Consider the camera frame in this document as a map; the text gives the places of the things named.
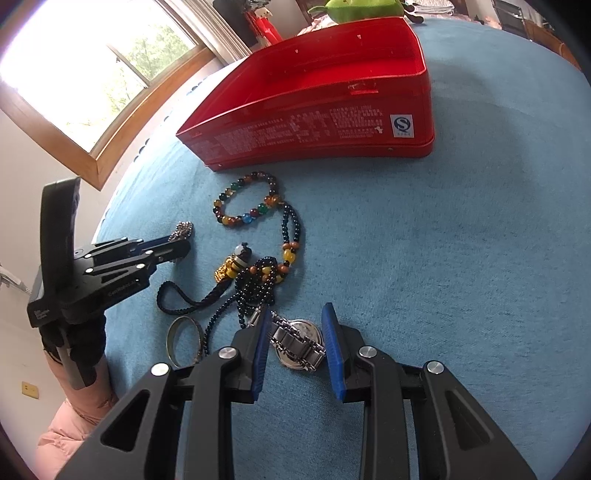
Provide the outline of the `pink sleeved left forearm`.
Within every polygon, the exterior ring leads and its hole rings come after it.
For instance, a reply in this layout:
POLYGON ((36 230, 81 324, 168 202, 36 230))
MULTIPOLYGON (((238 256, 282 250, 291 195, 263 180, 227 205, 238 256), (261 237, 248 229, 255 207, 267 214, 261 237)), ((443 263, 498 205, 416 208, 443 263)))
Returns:
POLYGON ((55 479, 59 471, 114 407, 118 398, 111 387, 105 356, 96 365, 97 378, 89 387, 74 390, 61 364, 48 353, 48 366, 65 394, 46 432, 38 441, 34 472, 39 479, 55 479))

